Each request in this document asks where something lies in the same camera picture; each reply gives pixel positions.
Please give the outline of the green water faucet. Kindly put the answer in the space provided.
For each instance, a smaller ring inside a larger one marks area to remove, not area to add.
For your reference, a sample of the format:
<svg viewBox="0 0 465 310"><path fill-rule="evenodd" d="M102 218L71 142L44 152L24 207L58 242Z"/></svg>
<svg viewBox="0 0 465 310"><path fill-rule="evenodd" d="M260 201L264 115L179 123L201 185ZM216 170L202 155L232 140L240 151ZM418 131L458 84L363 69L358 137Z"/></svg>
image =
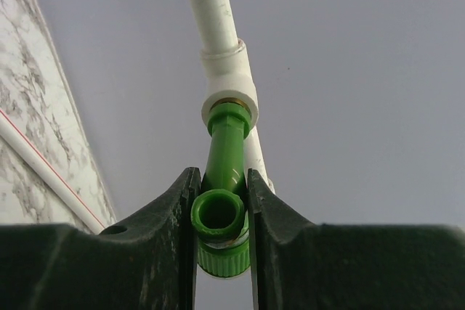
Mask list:
<svg viewBox="0 0 465 310"><path fill-rule="evenodd" d="M208 116L209 156L190 220L198 237L198 265L213 277L237 277L250 267L244 171L250 123L246 109L233 102L214 106Z"/></svg>

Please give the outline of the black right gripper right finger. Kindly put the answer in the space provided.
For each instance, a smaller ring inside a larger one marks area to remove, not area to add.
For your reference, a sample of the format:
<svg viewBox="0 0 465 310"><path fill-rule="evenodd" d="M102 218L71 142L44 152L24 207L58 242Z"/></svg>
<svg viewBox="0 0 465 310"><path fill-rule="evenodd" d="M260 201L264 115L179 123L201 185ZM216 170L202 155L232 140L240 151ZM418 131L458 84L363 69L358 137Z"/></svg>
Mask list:
<svg viewBox="0 0 465 310"><path fill-rule="evenodd" d="M462 309L464 231L313 224L248 173L255 309Z"/></svg>

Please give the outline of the white PVC pipe frame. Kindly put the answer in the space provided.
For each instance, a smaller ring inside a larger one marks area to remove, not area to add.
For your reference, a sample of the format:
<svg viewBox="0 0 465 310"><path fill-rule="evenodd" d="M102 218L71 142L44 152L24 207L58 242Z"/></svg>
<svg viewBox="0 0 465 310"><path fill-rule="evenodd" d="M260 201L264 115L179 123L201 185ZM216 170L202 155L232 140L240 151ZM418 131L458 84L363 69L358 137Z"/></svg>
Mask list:
<svg viewBox="0 0 465 310"><path fill-rule="evenodd" d="M246 137L245 164L268 179L256 122L259 104L244 41L238 38L230 0L190 0L203 42L202 63L208 80L201 115L209 119L211 109L220 102L242 102L251 116L251 130ZM58 197L93 232L101 232L103 223L56 172L48 160L11 121L1 114L1 138L45 181Z"/></svg>

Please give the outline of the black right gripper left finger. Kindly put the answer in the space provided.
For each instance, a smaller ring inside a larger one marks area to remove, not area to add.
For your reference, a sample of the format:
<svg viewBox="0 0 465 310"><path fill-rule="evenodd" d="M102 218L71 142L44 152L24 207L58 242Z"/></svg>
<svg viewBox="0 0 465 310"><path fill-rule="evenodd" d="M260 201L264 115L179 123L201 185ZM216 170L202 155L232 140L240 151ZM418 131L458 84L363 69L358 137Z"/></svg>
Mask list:
<svg viewBox="0 0 465 310"><path fill-rule="evenodd" d="M190 209L201 175L186 168L162 195L99 234L68 224L1 227L3 309L192 309Z"/></svg>

